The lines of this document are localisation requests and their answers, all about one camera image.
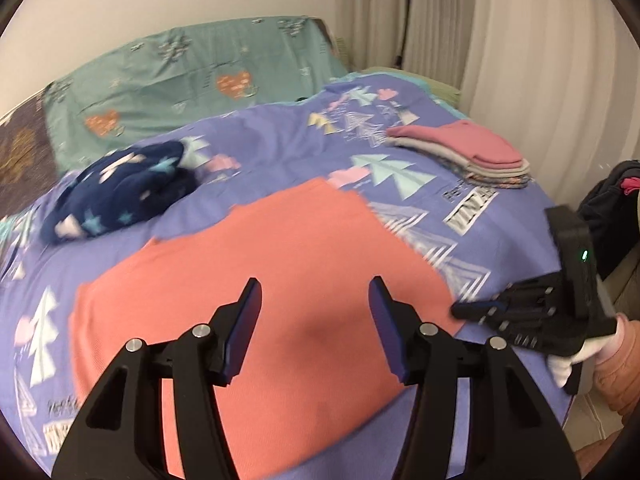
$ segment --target purple duvet cover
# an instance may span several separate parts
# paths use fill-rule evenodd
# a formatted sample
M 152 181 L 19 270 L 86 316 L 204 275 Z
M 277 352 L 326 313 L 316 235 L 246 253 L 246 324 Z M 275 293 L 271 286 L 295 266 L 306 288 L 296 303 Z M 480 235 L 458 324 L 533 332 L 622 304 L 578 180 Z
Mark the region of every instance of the purple duvet cover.
M 507 283 L 559 269 L 537 184 L 487 189 L 460 181 L 430 158 L 383 143 L 401 124 L 441 126 L 460 114 L 424 83 L 388 74 L 350 75 L 295 104 L 259 105 L 201 120 L 145 143 L 180 139 L 183 163 L 200 187 L 162 216 L 89 241 L 45 247 L 38 229 L 70 176 L 12 221 L 0 264 L 0 410 L 37 462 L 50 472 L 78 410 L 67 319 L 76 288 L 127 258 L 152 237 L 192 234 L 247 204 L 324 176 L 356 189 L 390 230 L 431 263 L 462 300 L 488 298 Z M 458 337 L 484 342 L 466 325 Z M 518 353 L 559 419 L 570 399 L 555 387 L 542 356 Z M 344 440 L 275 478 L 391 478 L 414 390 L 403 392 Z M 468 384 L 458 394 L 450 474 L 463 470 Z

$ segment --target white wall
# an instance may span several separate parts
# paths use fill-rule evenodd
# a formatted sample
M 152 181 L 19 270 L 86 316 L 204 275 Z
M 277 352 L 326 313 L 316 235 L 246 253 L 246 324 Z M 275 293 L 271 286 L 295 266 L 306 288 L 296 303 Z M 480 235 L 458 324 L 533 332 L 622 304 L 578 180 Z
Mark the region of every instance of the white wall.
M 336 0 L 25 0 L 0 36 L 0 117 L 104 52 L 171 27 L 306 14 L 334 28 Z

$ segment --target metal screw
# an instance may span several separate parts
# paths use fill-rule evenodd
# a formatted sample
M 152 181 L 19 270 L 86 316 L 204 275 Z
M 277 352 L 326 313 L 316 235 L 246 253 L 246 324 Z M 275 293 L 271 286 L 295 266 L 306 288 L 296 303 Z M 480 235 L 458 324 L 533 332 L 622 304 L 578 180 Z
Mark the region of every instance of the metal screw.
M 201 324 L 194 326 L 191 333 L 196 337 L 204 337 L 211 333 L 211 329 L 209 325 Z
M 125 348 L 129 351 L 129 352 L 137 352 L 138 350 L 140 350 L 142 348 L 142 339 L 129 339 L 127 341 L 127 344 L 125 345 Z
M 433 323 L 422 323 L 420 325 L 420 333 L 422 335 L 433 336 L 438 333 L 438 327 Z
M 491 345 L 491 348 L 495 350 L 504 350 L 507 348 L 507 342 L 498 336 L 494 336 L 489 339 L 489 345 Z

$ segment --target navy blue star blanket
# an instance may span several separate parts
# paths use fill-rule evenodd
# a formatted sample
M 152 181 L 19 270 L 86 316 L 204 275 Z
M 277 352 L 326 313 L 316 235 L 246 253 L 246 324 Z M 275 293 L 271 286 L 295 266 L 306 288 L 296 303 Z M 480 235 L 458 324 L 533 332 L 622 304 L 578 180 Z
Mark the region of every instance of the navy blue star blanket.
M 170 140 L 104 156 L 61 193 L 40 238 L 94 238 L 162 214 L 196 189 L 194 174 L 178 167 L 183 154 L 183 143 Z

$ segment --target folded pink shirt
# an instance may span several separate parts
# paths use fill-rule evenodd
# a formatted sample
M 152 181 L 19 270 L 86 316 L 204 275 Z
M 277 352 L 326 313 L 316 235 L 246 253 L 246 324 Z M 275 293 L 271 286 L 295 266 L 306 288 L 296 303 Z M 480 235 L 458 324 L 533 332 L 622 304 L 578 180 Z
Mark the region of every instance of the folded pink shirt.
M 338 175 L 338 184 L 348 175 Z M 199 233 L 143 249 L 78 289 L 69 319 L 74 383 L 84 399 L 124 342 L 174 339 L 262 283 L 262 311 L 242 373 L 216 400 L 239 477 L 281 473 L 332 446 L 402 391 L 368 300 L 380 275 L 394 298 L 455 334 L 439 273 L 386 229 L 354 191 L 316 178 Z M 169 473 L 180 476 L 172 382 L 162 385 Z
M 395 126 L 386 131 L 389 137 L 411 137 L 437 142 L 468 158 L 483 168 L 505 170 L 519 168 L 522 155 L 502 137 L 469 120 L 459 120 L 437 128 L 432 126 Z

